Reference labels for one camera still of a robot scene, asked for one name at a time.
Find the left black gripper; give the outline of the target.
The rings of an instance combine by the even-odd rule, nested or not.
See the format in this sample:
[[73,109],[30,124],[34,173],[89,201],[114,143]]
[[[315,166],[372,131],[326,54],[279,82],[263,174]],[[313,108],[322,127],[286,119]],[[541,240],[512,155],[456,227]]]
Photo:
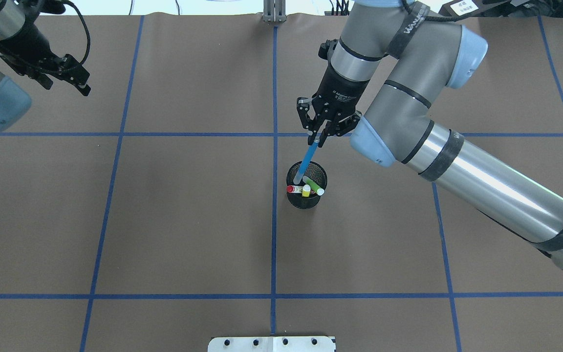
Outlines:
[[88,96],[91,87],[87,85],[90,76],[83,64],[90,52],[90,37],[79,62],[72,54],[57,56],[50,48],[47,38],[37,29],[22,29],[11,38],[0,41],[3,60],[20,76],[27,76],[41,87],[49,90],[53,81],[49,76],[74,86],[83,96]]

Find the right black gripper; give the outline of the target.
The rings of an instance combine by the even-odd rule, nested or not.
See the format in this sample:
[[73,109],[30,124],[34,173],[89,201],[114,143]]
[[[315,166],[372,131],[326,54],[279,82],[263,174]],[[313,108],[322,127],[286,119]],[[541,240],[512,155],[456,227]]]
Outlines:
[[368,84],[369,80],[353,82],[328,65],[316,93],[297,98],[297,112],[309,146],[318,132],[321,148],[329,136],[343,136],[357,127],[362,117],[357,113],[357,103]]

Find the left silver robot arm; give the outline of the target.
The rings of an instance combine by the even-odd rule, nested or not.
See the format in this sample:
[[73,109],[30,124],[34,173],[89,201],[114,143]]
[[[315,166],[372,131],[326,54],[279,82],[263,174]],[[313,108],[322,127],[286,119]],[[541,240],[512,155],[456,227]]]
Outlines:
[[[71,54],[58,56],[36,26],[40,14],[63,14],[71,7],[86,36],[85,54],[77,60]],[[91,36],[80,9],[70,0],[0,0],[0,58],[19,76],[25,76],[49,90],[58,79],[88,96],[90,77],[84,64],[91,49]],[[9,129],[32,105],[31,96],[0,71],[0,132]]]

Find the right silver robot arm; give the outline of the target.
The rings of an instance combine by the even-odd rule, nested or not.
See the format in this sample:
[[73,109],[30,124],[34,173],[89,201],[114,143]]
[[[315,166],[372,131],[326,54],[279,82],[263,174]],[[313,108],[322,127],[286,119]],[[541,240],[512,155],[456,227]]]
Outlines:
[[351,133],[382,167],[408,165],[528,242],[563,271],[563,198],[428,116],[445,88],[462,87],[487,41],[417,0],[356,0],[336,40],[319,48],[317,91],[297,99],[308,149]]

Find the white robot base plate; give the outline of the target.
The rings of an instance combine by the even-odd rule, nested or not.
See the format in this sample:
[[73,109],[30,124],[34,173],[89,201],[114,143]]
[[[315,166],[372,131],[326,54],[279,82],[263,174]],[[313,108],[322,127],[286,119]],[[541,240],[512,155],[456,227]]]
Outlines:
[[329,336],[242,336],[210,340],[208,352],[336,352]]

